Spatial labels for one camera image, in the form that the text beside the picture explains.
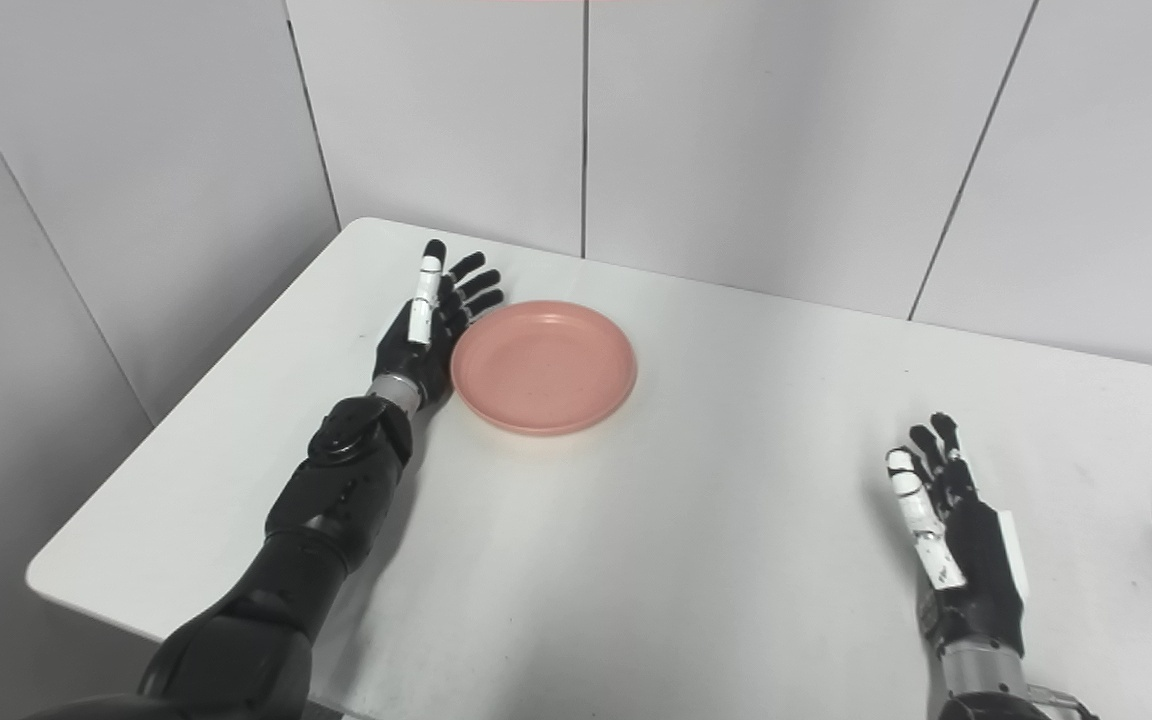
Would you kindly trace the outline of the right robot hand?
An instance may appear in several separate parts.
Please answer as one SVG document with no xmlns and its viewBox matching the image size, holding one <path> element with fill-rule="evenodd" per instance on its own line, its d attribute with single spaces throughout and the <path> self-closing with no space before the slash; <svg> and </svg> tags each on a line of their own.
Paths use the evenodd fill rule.
<svg viewBox="0 0 1152 720">
<path fill-rule="evenodd" d="M 920 632 L 934 650 L 982 641 L 1024 655 L 1024 600 L 1005 520 L 980 497 L 956 420 L 933 414 L 909 439 L 884 461 L 925 579 Z"/>
</svg>

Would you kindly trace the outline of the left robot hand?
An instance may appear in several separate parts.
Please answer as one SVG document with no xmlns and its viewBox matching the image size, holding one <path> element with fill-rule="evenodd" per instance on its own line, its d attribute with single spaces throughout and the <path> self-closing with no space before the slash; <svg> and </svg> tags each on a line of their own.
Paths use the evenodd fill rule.
<svg viewBox="0 0 1152 720">
<path fill-rule="evenodd" d="M 445 243 L 430 240 L 411 300 L 376 348 L 370 395 L 410 416 L 439 404 L 450 387 L 454 348 L 471 325 L 503 305 L 500 279 L 498 270 L 486 266 L 484 252 L 448 264 Z"/>
</svg>

